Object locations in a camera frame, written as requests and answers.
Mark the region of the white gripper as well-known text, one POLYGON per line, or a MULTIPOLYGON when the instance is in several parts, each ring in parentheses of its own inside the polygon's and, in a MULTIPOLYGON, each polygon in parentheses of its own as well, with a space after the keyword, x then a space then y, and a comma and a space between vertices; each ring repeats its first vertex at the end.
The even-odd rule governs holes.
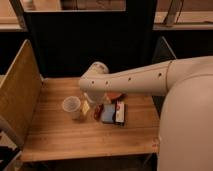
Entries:
POLYGON ((104 93, 85 93, 86 100, 83 101, 82 114, 86 116, 90 110, 90 106, 102 104, 105 101, 104 93))

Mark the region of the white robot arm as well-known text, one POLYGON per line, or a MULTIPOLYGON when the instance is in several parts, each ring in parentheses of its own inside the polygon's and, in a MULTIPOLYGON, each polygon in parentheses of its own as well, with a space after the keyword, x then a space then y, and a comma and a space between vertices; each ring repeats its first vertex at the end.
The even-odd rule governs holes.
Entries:
POLYGON ((106 92, 152 96, 160 116, 157 171, 213 171, 213 56, 117 73, 95 62, 79 86, 93 103, 106 92))

